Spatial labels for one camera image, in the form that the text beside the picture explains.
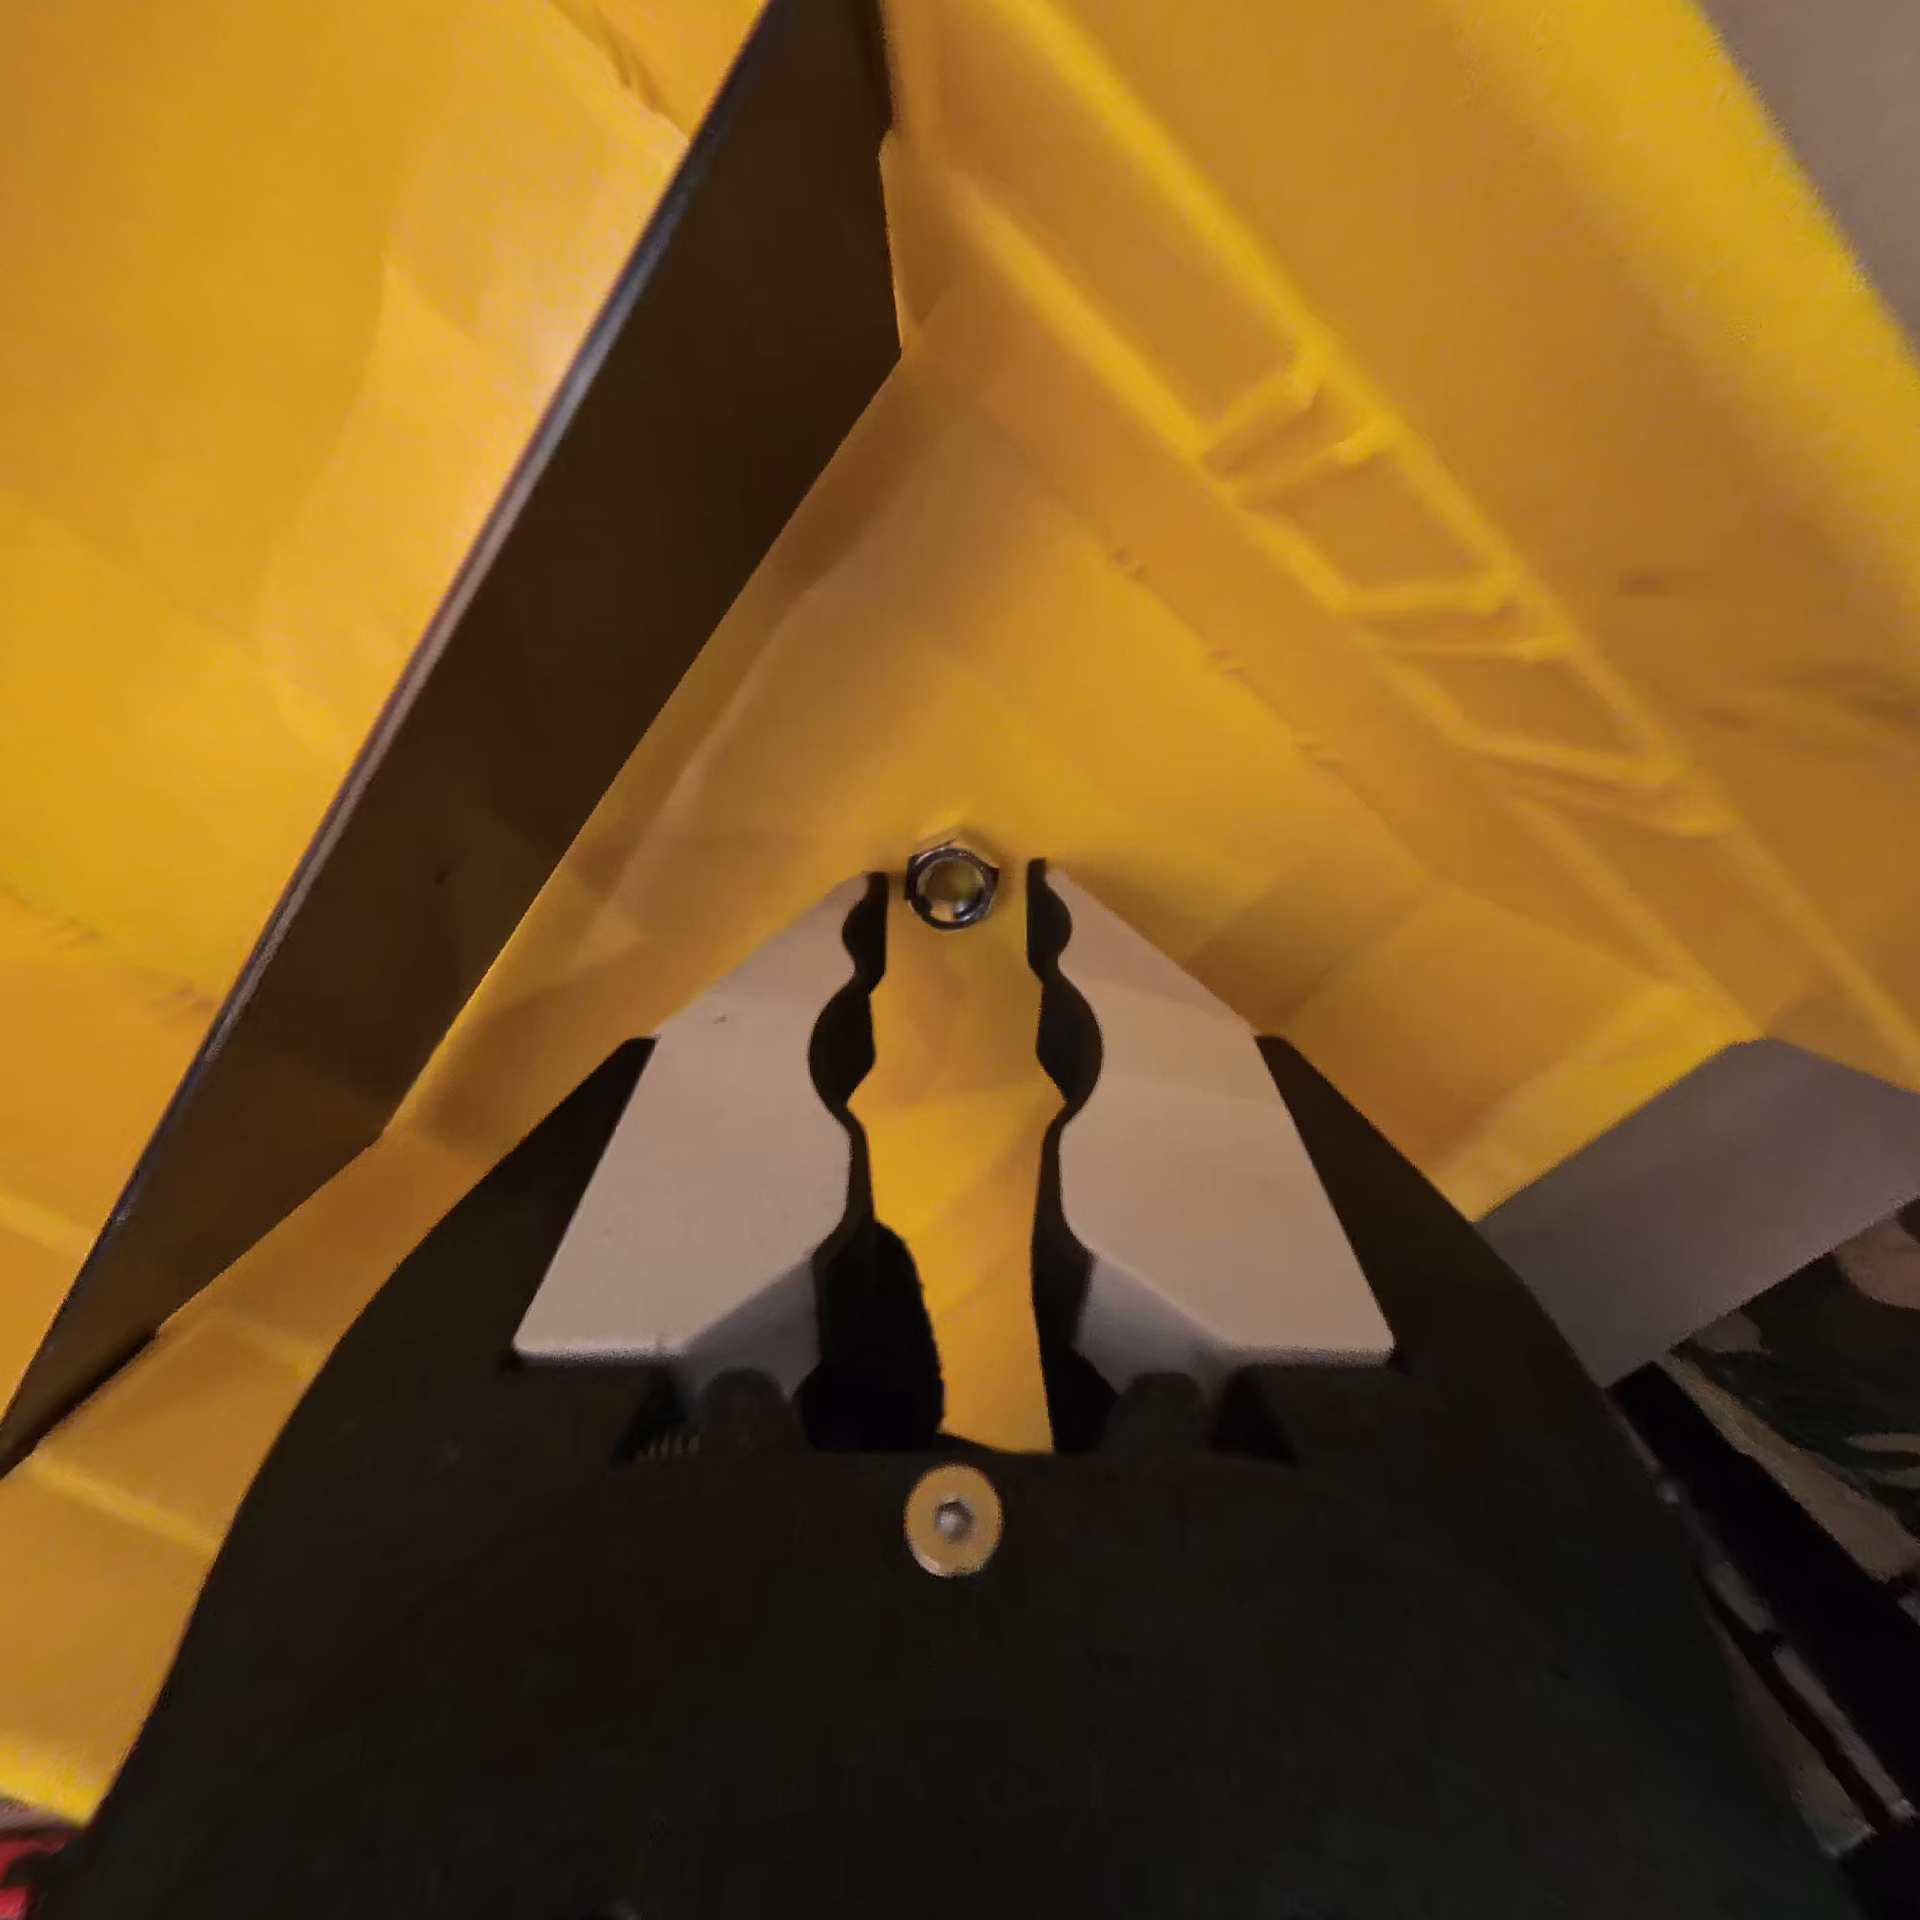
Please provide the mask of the person's camouflage pants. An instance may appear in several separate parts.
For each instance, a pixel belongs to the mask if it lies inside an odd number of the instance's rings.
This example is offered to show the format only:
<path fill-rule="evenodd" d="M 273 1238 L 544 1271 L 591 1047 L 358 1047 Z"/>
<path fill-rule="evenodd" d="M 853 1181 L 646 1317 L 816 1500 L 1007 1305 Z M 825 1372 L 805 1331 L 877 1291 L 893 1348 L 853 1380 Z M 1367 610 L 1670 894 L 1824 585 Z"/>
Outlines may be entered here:
<path fill-rule="evenodd" d="M 1680 1341 L 1665 1372 L 1917 1611 L 1918 1204 Z"/>

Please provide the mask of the yellow storage bin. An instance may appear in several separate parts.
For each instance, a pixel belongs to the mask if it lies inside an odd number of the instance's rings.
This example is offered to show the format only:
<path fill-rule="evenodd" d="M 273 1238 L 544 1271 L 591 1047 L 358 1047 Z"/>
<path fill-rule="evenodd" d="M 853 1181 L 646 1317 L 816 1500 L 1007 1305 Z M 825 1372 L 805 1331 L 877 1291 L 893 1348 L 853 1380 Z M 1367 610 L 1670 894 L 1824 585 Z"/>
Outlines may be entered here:
<path fill-rule="evenodd" d="M 5 5 L 5 1411 L 766 5 Z M 400 1253 L 840 881 L 1045 855 L 1469 1217 L 1917 1090 L 1917 5 L 885 5 L 901 356 L 387 1132 L 5 1473 L 86 1819 Z"/>

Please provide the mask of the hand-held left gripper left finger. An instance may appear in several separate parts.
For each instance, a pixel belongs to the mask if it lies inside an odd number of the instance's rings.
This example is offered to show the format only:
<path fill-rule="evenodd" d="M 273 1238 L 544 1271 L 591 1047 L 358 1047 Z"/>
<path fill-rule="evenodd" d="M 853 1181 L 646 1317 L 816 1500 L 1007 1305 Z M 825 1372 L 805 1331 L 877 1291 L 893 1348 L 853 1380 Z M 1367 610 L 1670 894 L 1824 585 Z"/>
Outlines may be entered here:
<path fill-rule="evenodd" d="M 890 881 L 864 873 L 671 1015 L 512 1339 L 533 1364 L 728 1373 L 795 1395 L 818 1268 L 874 1211 L 850 1097 L 874 1067 Z"/>

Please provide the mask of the steel hex nut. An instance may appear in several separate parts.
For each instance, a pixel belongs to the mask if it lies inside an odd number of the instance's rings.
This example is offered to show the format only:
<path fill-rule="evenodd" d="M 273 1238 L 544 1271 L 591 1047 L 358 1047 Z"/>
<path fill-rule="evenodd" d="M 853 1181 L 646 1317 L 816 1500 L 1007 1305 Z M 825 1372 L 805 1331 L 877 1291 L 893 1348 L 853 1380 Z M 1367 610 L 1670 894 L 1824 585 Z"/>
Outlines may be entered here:
<path fill-rule="evenodd" d="M 984 923 L 998 905 L 1002 867 L 966 841 L 917 850 L 904 870 L 904 901 L 929 927 L 959 933 Z"/>

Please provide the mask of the black bin divider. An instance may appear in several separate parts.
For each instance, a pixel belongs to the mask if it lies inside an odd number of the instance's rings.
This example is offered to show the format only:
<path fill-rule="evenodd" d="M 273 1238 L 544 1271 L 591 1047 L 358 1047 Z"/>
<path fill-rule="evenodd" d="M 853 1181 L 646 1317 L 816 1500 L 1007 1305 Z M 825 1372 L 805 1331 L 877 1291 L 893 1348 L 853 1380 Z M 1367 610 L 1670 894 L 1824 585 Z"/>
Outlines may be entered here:
<path fill-rule="evenodd" d="M 11 1473 L 395 1118 L 897 369 L 881 7 L 766 5 L 5 1412 Z"/>

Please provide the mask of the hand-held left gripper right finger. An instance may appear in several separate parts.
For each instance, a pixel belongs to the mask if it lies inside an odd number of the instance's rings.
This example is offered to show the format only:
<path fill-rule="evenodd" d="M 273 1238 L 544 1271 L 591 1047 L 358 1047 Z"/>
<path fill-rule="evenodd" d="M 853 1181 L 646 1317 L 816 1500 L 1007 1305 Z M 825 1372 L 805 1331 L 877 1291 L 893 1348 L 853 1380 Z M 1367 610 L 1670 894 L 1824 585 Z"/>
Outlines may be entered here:
<path fill-rule="evenodd" d="M 1376 1370 L 1387 1325 L 1258 1031 L 1086 885 L 1025 873 L 1040 1150 L 1032 1309 L 1051 1419 L 1152 1375 Z"/>

